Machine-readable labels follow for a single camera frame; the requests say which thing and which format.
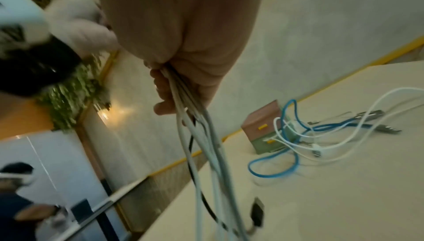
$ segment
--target dark blue shirt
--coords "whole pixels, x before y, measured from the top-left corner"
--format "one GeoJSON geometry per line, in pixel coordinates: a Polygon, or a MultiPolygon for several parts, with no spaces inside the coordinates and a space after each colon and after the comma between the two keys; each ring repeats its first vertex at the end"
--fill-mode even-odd
{"type": "Polygon", "coordinates": [[[18,222],[14,217],[32,204],[15,193],[0,193],[0,240],[35,241],[37,222],[18,222]]]}

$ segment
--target blue cable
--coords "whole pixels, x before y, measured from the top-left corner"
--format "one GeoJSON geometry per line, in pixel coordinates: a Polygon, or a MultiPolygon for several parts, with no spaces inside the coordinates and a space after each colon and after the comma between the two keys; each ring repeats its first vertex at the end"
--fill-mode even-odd
{"type": "MultiPolygon", "coordinates": [[[[306,130],[302,133],[302,135],[305,135],[305,133],[308,133],[309,131],[311,131],[311,128],[310,128],[310,127],[305,126],[305,125],[302,123],[302,121],[299,119],[299,116],[298,116],[298,114],[297,114],[297,101],[296,101],[295,99],[292,99],[292,100],[288,101],[288,102],[286,103],[286,105],[284,105],[284,107],[283,107],[283,109],[282,109],[282,111],[281,111],[281,128],[283,128],[283,124],[284,124],[284,123],[283,123],[283,119],[284,119],[284,117],[286,116],[286,110],[287,110],[287,108],[288,108],[288,107],[289,107],[292,103],[295,105],[295,118],[296,118],[296,120],[299,122],[299,124],[300,124],[303,128],[305,128],[305,129],[306,129],[306,130]]],[[[352,122],[352,121],[354,121],[354,120],[355,120],[354,118],[350,118],[350,119],[346,119],[346,120],[344,120],[344,121],[342,121],[342,122],[340,122],[340,123],[322,124],[322,125],[314,126],[314,127],[312,127],[312,129],[313,129],[313,131],[317,131],[317,132],[328,131],[328,130],[332,130],[332,129],[334,129],[334,128],[340,127],[340,126],[342,126],[342,125],[344,125],[344,124],[346,124],[346,123],[348,123],[348,124],[346,125],[346,127],[357,127],[357,126],[358,126],[358,124],[357,124],[357,123],[350,123],[350,122],[352,122]]],[[[362,124],[362,128],[370,128],[370,127],[372,127],[372,125],[371,125],[371,124],[362,124]]],[[[287,136],[286,136],[286,134],[285,134],[284,130],[281,130],[281,134],[282,134],[282,136],[283,136],[283,138],[284,138],[285,140],[288,140],[288,138],[287,138],[287,136]]],[[[301,137],[297,138],[297,139],[296,139],[293,143],[296,143],[296,144],[297,144],[297,143],[299,143],[299,142],[300,142],[300,139],[301,139],[301,137]]],[[[290,151],[290,149],[289,149],[289,148],[285,148],[285,149],[283,149],[283,150],[281,150],[281,151],[279,151],[279,152],[276,152],[276,153],[274,153],[274,154],[272,154],[272,155],[268,155],[268,156],[265,156],[265,157],[262,157],[262,158],[258,158],[258,159],[252,160],[252,161],[250,161],[250,162],[249,162],[249,164],[247,165],[247,168],[248,168],[249,172],[250,172],[250,173],[252,173],[252,175],[257,176],[257,177],[259,177],[259,178],[278,178],[278,177],[283,177],[283,176],[286,176],[286,175],[292,174],[292,173],[293,173],[293,172],[295,172],[295,171],[296,171],[296,169],[299,167],[299,155],[298,155],[297,153],[293,153],[293,155],[294,155],[294,157],[295,157],[295,162],[293,163],[293,165],[292,165],[290,168],[288,168],[288,169],[286,169],[286,170],[284,170],[284,171],[282,171],[282,172],[275,173],[275,174],[259,174],[259,173],[256,173],[256,172],[254,172],[254,171],[252,170],[252,165],[253,165],[253,164],[255,164],[255,163],[257,163],[257,162],[260,162],[260,161],[265,161],[265,160],[272,159],[272,158],[277,157],[277,156],[279,156],[279,155],[281,155],[281,154],[285,154],[285,153],[287,153],[288,151],[290,151]]]]}

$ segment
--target white wall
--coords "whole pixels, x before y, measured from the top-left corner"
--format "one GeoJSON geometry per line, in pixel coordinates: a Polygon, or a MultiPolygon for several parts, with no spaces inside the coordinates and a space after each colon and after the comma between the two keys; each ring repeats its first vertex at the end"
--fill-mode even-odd
{"type": "MultiPolygon", "coordinates": [[[[0,165],[26,162],[34,167],[37,180],[18,191],[36,203],[60,204],[70,208],[83,199],[93,207],[107,195],[96,177],[75,132],[43,132],[21,139],[0,142],[0,165]]],[[[107,212],[118,236],[126,230],[115,210],[107,212]]],[[[47,225],[37,232],[38,240],[46,241],[57,234],[47,225]]],[[[106,240],[97,222],[92,223],[74,241],[106,240]]]]}
{"type": "MultiPolygon", "coordinates": [[[[423,34],[422,0],[263,0],[209,107],[215,126],[225,136],[273,99],[301,98],[423,34]]],[[[109,119],[91,113],[85,126],[114,186],[184,157],[175,117],[153,114],[160,99],[142,61],[122,54],[106,85],[109,119]]]]}

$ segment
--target orange wall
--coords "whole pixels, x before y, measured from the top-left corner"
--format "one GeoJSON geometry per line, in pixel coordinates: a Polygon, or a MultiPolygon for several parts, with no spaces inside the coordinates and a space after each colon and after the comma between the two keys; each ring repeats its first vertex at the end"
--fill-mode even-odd
{"type": "Polygon", "coordinates": [[[49,113],[33,100],[25,101],[0,119],[0,139],[51,130],[49,113]]]}

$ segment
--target white table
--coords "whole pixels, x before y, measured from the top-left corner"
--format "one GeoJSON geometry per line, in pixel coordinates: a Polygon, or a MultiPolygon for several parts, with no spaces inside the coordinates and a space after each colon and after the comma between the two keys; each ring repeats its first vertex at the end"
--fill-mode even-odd
{"type": "MultiPolygon", "coordinates": [[[[301,101],[299,116],[319,121],[346,111],[366,111],[379,96],[397,87],[424,88],[424,61],[367,68],[301,101]]],[[[379,109],[387,110],[413,95],[418,94],[397,94],[379,109]]],[[[253,178],[247,170],[247,163],[258,155],[244,133],[229,137],[224,146],[247,227],[253,199],[258,196],[265,205],[264,228],[252,240],[424,240],[424,107],[386,124],[403,132],[373,133],[345,160],[323,166],[301,160],[307,166],[300,166],[296,174],[267,180],[253,178]]],[[[327,141],[342,140],[351,132],[343,130],[327,141]]],[[[268,174],[286,169],[291,162],[288,154],[255,169],[268,174]]],[[[200,177],[213,205],[209,165],[200,177]]],[[[215,222],[205,209],[203,216],[204,240],[216,240],[215,222]]],[[[190,183],[140,240],[194,240],[194,220],[195,190],[190,183]]]]}
{"type": "Polygon", "coordinates": [[[109,208],[111,208],[117,201],[119,201],[122,197],[130,193],[132,190],[134,190],[137,186],[139,186],[145,179],[139,179],[136,180],[133,183],[130,183],[119,190],[117,190],[115,193],[113,193],[111,196],[103,200],[101,203],[96,205],[92,208],[93,215],[87,218],[85,221],[83,221],[81,224],[78,222],[73,222],[68,229],[66,229],[61,234],[58,234],[57,236],[54,236],[50,239],[50,241],[66,241],[73,237],[78,232],[82,231],[84,227],[88,226],[91,222],[93,222],[97,216],[100,214],[106,212],[109,208]]]}

